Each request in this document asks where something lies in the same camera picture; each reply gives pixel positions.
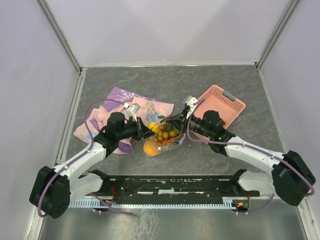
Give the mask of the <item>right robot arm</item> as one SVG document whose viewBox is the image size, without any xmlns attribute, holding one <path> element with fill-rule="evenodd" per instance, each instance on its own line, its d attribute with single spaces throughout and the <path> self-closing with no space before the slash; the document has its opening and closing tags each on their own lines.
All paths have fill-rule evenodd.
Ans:
<svg viewBox="0 0 320 240">
<path fill-rule="evenodd" d="M 206 111 L 201 118 L 194 116 L 189 106 L 165 120 L 187 135 L 193 131 L 217 154 L 239 159 L 261 170 L 260 173 L 245 170 L 229 183 L 236 196 L 246 191 L 270 192 L 284 202 L 298 206 L 306 196 L 315 193 L 316 178 L 302 157 L 295 151 L 287 153 L 271 151 L 253 145 L 224 128 L 223 120 L 214 110 Z"/>
</svg>

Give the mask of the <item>clear zip top bag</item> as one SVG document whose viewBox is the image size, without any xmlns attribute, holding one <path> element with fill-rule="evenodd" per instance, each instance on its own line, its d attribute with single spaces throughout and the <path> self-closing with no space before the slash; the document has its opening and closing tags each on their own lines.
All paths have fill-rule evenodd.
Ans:
<svg viewBox="0 0 320 240">
<path fill-rule="evenodd" d="M 150 157 L 155 157 L 182 145 L 186 137 L 182 130 L 166 121 L 151 122 L 147 127 L 154 132 L 154 135 L 148 137 L 143 145 L 144 153 Z"/>
</svg>

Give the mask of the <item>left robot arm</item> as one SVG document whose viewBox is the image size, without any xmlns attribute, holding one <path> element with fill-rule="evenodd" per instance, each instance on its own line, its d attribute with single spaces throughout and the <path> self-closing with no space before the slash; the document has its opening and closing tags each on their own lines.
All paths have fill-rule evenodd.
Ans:
<svg viewBox="0 0 320 240">
<path fill-rule="evenodd" d="M 29 202 L 37 207 L 39 217 L 57 219 L 79 198 L 96 192 L 106 195 L 111 189 L 108 180 L 95 173 L 82 174 L 111 155 L 121 140 L 141 141 L 154 134 L 140 117 L 126 120 L 123 113 L 112 113 L 85 149 L 60 165 L 44 166 L 38 171 Z"/>
</svg>

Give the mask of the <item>fake brown longan bunch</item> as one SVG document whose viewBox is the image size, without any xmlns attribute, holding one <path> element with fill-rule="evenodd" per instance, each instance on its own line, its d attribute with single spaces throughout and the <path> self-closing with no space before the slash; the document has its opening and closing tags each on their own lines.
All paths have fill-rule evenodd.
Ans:
<svg viewBox="0 0 320 240">
<path fill-rule="evenodd" d="M 166 123 L 167 117 L 160 115 L 158 117 L 159 122 L 153 122 L 159 124 L 158 133 L 154 133 L 153 136 L 149 137 L 148 140 L 151 142 L 155 142 L 158 145 L 166 144 L 170 141 L 173 141 L 182 135 L 182 131 L 178 130 L 176 127 L 172 127 L 170 124 Z"/>
</svg>

